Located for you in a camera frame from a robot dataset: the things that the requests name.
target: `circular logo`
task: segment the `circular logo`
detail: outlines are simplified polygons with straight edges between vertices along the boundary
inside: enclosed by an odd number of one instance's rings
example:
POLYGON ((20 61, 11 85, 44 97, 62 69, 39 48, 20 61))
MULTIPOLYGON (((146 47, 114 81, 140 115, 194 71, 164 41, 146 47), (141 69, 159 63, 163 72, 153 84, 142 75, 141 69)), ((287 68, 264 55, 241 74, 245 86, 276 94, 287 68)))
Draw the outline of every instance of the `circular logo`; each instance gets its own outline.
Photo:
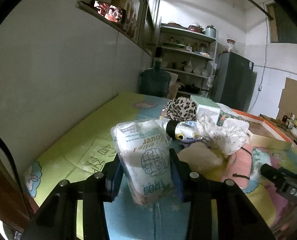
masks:
POLYGON ((167 155, 159 148, 152 148, 144 152, 141 161, 145 173, 152 177, 163 174, 169 165, 167 155))

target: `pink pouch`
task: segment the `pink pouch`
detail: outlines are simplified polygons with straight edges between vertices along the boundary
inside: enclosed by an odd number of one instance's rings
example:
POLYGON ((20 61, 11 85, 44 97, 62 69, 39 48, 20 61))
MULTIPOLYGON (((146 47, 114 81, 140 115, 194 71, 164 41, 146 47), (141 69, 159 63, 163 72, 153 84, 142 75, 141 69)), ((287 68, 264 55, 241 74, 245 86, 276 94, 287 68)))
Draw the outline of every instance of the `pink pouch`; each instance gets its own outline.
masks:
POLYGON ((229 156, 222 181, 232 179, 240 188, 246 188, 250 180, 253 147, 244 144, 241 149, 229 156))

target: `electrical wire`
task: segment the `electrical wire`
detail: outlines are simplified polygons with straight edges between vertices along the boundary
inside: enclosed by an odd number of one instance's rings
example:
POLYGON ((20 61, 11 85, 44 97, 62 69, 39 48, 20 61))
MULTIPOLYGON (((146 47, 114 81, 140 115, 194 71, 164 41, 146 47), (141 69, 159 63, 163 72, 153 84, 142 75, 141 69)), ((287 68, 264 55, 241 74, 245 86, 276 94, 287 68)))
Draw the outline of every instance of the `electrical wire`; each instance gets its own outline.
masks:
POLYGON ((258 85, 258 92, 257 92, 256 98, 255 98, 255 101, 254 101, 253 105, 251 106, 251 108, 248 110, 248 113, 250 113, 252 111, 252 109, 255 106, 256 101, 258 99, 259 93, 261 92, 261 90, 259 90, 259 88, 262 86, 263 78, 264 78, 264 72, 265 72, 265 68, 266 68, 266 62, 267 62, 267 45, 268 45, 268 41, 267 41, 268 40, 268 24, 267 24, 268 23, 268 18, 267 18, 267 16, 265 17, 265 22, 266 22, 266 46, 265 46, 265 62, 264 62, 264 68, 263 68, 261 82, 258 85))
POLYGON ((6 155, 7 160, 10 163, 12 172, 13 172, 14 177, 15 177, 15 181, 17 183, 17 186, 18 186, 18 189, 19 189, 19 192, 20 192, 20 195, 21 195, 21 199, 23 201, 23 204, 24 204, 24 207, 25 207, 25 210, 26 210, 26 213, 27 213, 28 217, 31 219, 32 216, 31 216, 31 213, 29 211, 28 203, 26 201, 23 188, 21 186, 21 180, 20 180, 19 175, 18 175, 18 171, 17 171, 17 168, 16 168, 15 161, 13 159, 12 154, 10 153, 10 150, 8 149, 8 147, 6 146, 6 144, 3 142, 3 140, 1 138, 0 138, 0 148, 4 152, 4 154, 6 155))

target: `refrigerator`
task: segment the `refrigerator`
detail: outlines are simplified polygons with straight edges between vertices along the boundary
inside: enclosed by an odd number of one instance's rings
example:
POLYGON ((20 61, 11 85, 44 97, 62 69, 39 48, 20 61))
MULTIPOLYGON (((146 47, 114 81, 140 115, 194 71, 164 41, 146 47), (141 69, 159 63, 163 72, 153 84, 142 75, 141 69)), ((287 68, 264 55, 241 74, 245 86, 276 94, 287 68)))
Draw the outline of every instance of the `refrigerator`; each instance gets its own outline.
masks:
POLYGON ((210 98, 230 108, 247 112, 252 98, 256 73, 254 63, 233 52, 218 58, 210 98))

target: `metal screw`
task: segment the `metal screw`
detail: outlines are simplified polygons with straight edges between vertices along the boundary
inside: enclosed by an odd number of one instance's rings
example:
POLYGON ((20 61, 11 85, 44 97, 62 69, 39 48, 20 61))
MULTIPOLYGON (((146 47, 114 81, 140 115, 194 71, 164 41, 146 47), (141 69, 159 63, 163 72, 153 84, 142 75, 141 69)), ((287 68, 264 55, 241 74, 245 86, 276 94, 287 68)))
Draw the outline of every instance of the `metal screw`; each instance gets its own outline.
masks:
POLYGON ((225 180, 225 183, 226 183, 226 185, 228 185, 228 186, 234 186, 234 184, 235 184, 234 180, 232 180, 232 179, 227 179, 227 180, 225 180))
POLYGON ((69 181, 67 179, 62 179, 58 184, 63 187, 65 185, 67 185, 69 183, 69 181))
POLYGON ((189 176, 192 178, 192 179, 197 179, 200 175, 197 173, 197 172, 191 172, 189 174, 189 176))
POLYGON ((96 172, 94 174, 94 176, 95 176, 95 178, 100 179, 100 178, 104 177, 104 173, 102 173, 102 172, 96 172))

